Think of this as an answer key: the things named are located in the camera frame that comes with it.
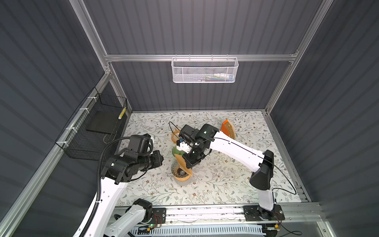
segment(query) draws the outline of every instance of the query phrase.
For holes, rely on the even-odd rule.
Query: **white wire mesh basket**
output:
[[[231,57],[173,57],[171,67],[175,83],[233,83],[238,60]]]

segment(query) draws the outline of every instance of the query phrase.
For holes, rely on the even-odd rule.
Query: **floral tablecloth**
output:
[[[175,160],[171,150],[175,144],[171,140],[169,121],[178,127],[188,124],[200,129],[206,123],[221,128],[226,119],[234,124],[237,141],[257,150],[273,151],[275,165],[290,178],[260,111],[132,113],[125,136],[149,133],[154,138],[154,150],[160,150],[164,161],[161,167],[149,170],[139,180],[130,182],[117,206],[131,205],[138,198],[165,206],[257,203],[257,191],[249,183],[251,172],[220,152],[213,151],[194,167],[195,182],[186,186],[178,185],[171,173],[171,164]],[[128,140],[125,140],[120,149],[127,144]],[[293,191],[277,169],[274,169],[273,186]],[[298,195],[282,190],[275,190],[274,196],[277,202],[300,202]]]

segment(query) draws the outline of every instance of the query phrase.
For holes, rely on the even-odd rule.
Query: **white cable tray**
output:
[[[232,57],[173,57],[172,80],[175,83],[233,83],[238,60]]]
[[[203,235],[242,235],[265,236],[262,226],[255,224],[223,224],[223,225],[190,225],[190,226],[162,226],[155,228],[148,234],[138,234],[138,227],[130,231],[134,236],[203,236]]]

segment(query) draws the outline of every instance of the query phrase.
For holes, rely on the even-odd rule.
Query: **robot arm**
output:
[[[181,130],[177,141],[179,147],[193,144],[183,155],[188,169],[199,164],[204,159],[205,149],[209,148],[227,154],[231,158],[247,166],[253,174],[250,184],[257,189],[259,197],[259,212],[262,218],[269,219],[273,216],[275,200],[272,191],[271,178],[273,177],[273,152],[254,150],[239,143],[219,129],[205,124],[200,130],[185,125]]]
[[[153,142],[149,134],[130,136],[128,147],[107,159],[101,172],[101,194],[97,209],[94,209],[95,195],[74,237],[124,237],[136,224],[149,221],[152,216],[152,204],[138,199],[129,211],[106,227],[117,200],[132,180],[132,176],[138,171],[160,167],[162,162],[160,152],[153,151]]]

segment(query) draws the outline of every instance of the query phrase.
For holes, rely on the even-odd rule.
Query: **black wire mesh basket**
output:
[[[122,136],[123,127],[127,120],[127,99],[119,96],[112,96],[97,93],[92,97],[89,105],[83,110],[77,122],[69,126],[74,114],[67,122],[65,129],[60,136],[69,129],[69,133],[64,141],[56,140],[55,143],[64,152],[74,159],[99,160],[104,147],[115,139]],[[108,131],[96,130],[96,126],[108,125]],[[104,157],[114,155],[117,143],[109,147]]]

